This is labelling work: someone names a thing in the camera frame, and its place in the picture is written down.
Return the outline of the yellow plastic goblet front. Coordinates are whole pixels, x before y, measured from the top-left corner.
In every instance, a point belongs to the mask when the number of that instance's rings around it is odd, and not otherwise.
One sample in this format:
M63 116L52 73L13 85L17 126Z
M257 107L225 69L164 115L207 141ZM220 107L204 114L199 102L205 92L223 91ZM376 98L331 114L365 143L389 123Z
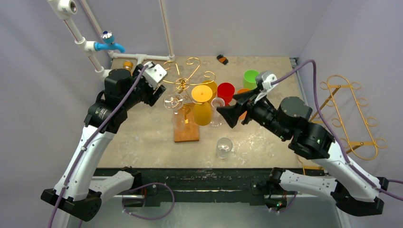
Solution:
M206 85L197 85L193 88L192 99L196 102L193 108L194 121L199 126L209 125L212 117L211 105L209 103L213 92Z

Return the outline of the gold wire wine glass rack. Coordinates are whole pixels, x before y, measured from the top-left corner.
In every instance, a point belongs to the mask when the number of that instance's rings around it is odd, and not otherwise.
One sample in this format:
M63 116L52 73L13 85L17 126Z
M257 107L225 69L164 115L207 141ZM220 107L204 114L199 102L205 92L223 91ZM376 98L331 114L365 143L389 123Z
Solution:
M170 80L164 79L163 82L172 86L173 91L171 94L180 94L184 98L183 107L179 110L185 118L185 128L182 131L173 130L173 141L175 143L188 143L198 142L200 140L199 125L194 121L193 108L196 102L192 99L191 92L194 87L203 85L202 82L193 82L196 74L201 67L201 61L197 57L190 57L185 61L187 66L194 66L193 71L189 75L184 75L179 69L179 65L175 61L166 61L163 63L163 67L166 71L170 71L172 68L176 71L177 78ZM212 71L205 71L203 73L204 80L215 81L216 75Z

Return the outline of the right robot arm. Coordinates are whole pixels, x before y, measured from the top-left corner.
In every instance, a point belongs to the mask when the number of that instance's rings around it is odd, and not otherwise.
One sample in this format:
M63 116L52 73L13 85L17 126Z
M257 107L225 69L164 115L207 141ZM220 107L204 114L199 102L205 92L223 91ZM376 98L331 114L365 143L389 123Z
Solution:
M284 98L275 108L266 99L258 99L256 91L234 96L236 104L217 108L229 127L235 127L244 114L242 124L255 121L282 141L289 149L329 172L330 177L313 177L273 168L265 188L272 193L299 191L325 198L341 211L356 217L380 215L384 202L379 193L387 190L389 181L375 177L352 162L335 137L323 126L309 120L312 113L300 98Z

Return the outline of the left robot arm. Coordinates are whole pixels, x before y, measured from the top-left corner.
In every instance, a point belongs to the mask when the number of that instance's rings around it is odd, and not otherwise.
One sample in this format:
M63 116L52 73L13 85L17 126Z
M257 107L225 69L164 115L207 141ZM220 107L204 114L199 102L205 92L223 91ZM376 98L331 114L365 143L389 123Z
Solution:
M152 61L138 64L134 71L118 68L109 72L104 89L87 111L79 144L66 171L53 188L42 192L43 201L88 222L103 202L124 191L137 194L141 190L141 174L133 168L122 168L102 181L94 181L93 175L128 111L138 103L153 106L165 91L161 82L166 75L166 70Z

